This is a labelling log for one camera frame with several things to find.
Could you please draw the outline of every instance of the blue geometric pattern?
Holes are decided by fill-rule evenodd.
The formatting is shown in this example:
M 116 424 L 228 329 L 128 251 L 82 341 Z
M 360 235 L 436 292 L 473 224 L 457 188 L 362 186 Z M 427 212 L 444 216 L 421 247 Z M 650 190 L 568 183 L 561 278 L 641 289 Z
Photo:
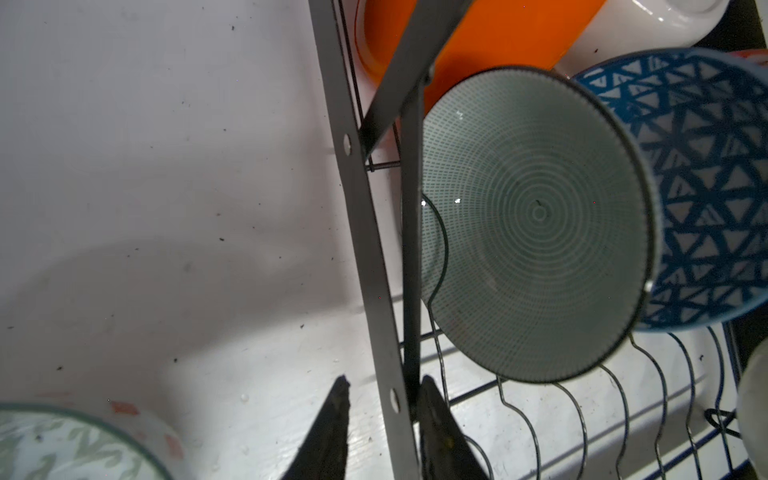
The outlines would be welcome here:
M 638 329 L 722 322 L 768 300 L 768 87 L 743 66 L 675 49 L 574 77 L 634 135 L 664 205 L 661 267 Z

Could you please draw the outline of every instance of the green patterned bowl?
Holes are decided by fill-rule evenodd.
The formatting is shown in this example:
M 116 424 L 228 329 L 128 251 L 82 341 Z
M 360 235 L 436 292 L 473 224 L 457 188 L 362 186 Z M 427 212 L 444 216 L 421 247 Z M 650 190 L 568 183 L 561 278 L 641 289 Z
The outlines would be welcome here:
M 423 189 L 449 243 L 431 311 L 480 366 L 569 379 L 641 316 L 659 264 L 658 195 L 633 141 L 576 84 L 499 68 L 456 85 L 424 122 Z M 445 250 L 422 204 L 428 301 Z
M 75 404 L 66 392 L 52 395 L 47 396 L 51 401 L 87 407 L 89 413 L 37 403 L 0 403 L 0 478 L 193 478 L 178 437 L 150 412 L 127 402 Z

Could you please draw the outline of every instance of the orange plate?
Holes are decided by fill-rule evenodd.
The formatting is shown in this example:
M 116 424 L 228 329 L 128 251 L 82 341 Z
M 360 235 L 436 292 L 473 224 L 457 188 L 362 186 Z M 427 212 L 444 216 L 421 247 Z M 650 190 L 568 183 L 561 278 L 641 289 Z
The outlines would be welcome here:
M 565 55 L 605 0 L 476 0 L 435 62 L 426 111 L 469 75 L 502 65 L 546 70 Z M 379 83 L 416 0 L 358 0 L 355 44 Z

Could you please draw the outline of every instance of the screw hole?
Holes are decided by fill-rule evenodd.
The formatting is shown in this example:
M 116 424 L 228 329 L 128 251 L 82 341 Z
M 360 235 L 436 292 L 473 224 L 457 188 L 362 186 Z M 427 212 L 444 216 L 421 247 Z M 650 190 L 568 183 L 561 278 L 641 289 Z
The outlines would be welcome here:
M 395 389 L 389 390 L 389 401 L 392 403 L 392 410 L 394 410 L 395 413 L 400 413 L 400 399 L 397 398 Z
M 352 142 L 349 141 L 349 135 L 344 134 L 344 153 L 349 156 L 352 153 Z

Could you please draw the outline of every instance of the white countertop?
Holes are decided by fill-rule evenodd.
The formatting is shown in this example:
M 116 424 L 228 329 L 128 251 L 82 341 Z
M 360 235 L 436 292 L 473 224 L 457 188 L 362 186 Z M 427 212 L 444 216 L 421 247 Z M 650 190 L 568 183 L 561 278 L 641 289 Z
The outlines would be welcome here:
M 306 0 L 6 0 L 0 45 L 0 399 L 133 399 L 180 433 L 201 479 L 279 478 L 345 373 L 347 478 L 391 478 Z M 394 294 L 396 178 L 371 176 Z M 683 337 L 706 355 L 711 398 L 706 334 Z M 670 392 L 684 389 L 679 350 L 659 338 L 638 342 L 671 370 Z M 452 396 L 493 378 L 460 353 L 446 362 Z M 658 400 L 640 389 L 657 377 L 639 353 L 609 365 L 632 412 Z M 604 373 L 588 378 L 568 385 L 590 432 L 608 431 L 621 402 Z M 581 430 L 568 399 L 505 391 L 543 462 L 559 458 L 547 473 L 572 472 Z M 497 478 L 534 465 L 495 391 L 454 414 Z M 591 445 L 609 453 L 587 478 L 615 475 L 597 468 L 621 433 Z

